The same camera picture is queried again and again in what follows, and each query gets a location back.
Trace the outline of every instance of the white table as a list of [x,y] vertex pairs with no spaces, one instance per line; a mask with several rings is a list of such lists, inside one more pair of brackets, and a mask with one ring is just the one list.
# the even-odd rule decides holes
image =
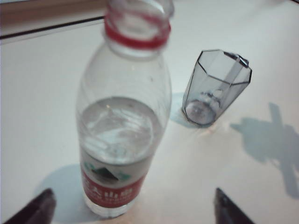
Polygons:
[[[173,108],[134,207],[107,221],[83,203],[74,105],[102,24],[1,46],[1,223],[47,187],[54,224],[212,224],[216,187],[257,224],[299,220],[299,4],[177,0],[164,56]],[[180,104],[202,49],[250,61],[252,82],[208,129]]]

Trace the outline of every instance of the hexagonal cup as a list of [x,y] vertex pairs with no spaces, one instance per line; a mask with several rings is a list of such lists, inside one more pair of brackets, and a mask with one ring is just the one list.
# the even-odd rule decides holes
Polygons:
[[222,50],[203,50],[187,85],[182,111],[188,121],[209,126],[249,85],[248,60]]

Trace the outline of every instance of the dark brown object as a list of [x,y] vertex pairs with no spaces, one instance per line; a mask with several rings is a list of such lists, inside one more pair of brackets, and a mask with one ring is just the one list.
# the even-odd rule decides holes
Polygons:
[[214,205],[216,224],[254,224],[220,188],[216,189]]
[[50,224],[55,207],[54,193],[46,189],[4,224]]

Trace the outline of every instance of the bottle neck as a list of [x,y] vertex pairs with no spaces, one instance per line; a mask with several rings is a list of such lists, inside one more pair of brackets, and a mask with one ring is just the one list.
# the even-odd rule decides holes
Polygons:
[[123,57],[129,57],[132,59],[152,59],[154,57],[158,57],[161,54],[161,51],[164,49],[164,46],[158,49],[136,49],[132,47],[127,47],[123,44],[119,44],[118,42],[109,38],[109,36],[105,36],[106,43],[108,47],[117,55]]
[[109,47],[130,56],[157,55],[166,45],[171,30],[171,3],[171,0],[110,0],[105,16]]

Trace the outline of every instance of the bottle label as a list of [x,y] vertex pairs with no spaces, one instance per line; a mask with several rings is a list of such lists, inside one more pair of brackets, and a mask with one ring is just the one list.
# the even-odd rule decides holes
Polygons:
[[132,201],[140,192],[152,157],[142,161],[113,165],[100,162],[81,149],[83,189],[95,204],[117,208]]

